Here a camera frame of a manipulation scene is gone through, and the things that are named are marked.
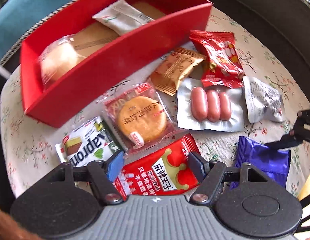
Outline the person's left hand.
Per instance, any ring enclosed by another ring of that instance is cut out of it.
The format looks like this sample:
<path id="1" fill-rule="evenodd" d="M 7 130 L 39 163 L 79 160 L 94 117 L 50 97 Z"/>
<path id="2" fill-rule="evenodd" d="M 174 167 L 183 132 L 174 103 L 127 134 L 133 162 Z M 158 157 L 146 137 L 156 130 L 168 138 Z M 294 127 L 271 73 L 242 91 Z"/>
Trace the person's left hand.
<path id="1" fill-rule="evenodd" d="M 42 240 L 22 228 L 9 214 L 0 209 L 0 240 Z"/>

